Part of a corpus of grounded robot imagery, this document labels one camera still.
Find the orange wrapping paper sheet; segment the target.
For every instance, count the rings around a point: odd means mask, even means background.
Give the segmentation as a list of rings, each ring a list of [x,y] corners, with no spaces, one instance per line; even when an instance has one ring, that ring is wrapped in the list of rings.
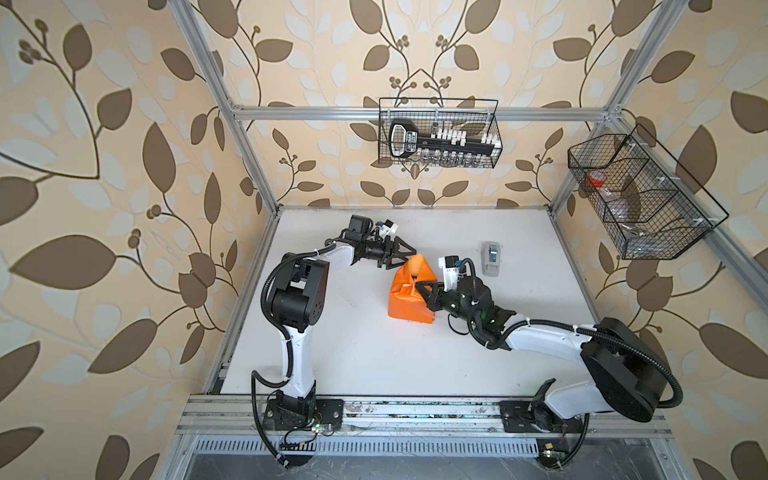
[[[416,284],[436,281],[437,276],[422,255],[411,257],[395,273],[389,294],[388,316],[398,320],[432,324],[435,313],[428,309]]]

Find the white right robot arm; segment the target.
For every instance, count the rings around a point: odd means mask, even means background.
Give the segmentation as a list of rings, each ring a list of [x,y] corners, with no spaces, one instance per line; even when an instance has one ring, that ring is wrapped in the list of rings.
[[[682,402],[668,362],[621,321],[578,325],[527,317],[494,302],[470,259],[443,257],[440,267],[442,280],[415,284],[429,310],[463,321],[466,335],[487,350],[529,351],[579,366],[576,376],[545,380],[516,412],[520,422],[545,432],[615,412],[647,423],[656,410]]]

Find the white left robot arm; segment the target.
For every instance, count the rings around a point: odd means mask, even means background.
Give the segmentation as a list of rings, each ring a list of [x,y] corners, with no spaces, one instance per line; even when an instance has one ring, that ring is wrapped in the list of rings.
[[[267,275],[259,302],[265,319],[282,336],[282,379],[270,381],[252,371],[251,380],[254,386],[275,391],[280,414],[304,424],[317,412],[312,333],[324,309],[331,274],[361,260],[372,260],[386,270],[405,265],[417,250],[397,236],[397,230],[391,220],[374,222],[353,215],[337,237],[319,249],[284,254]]]

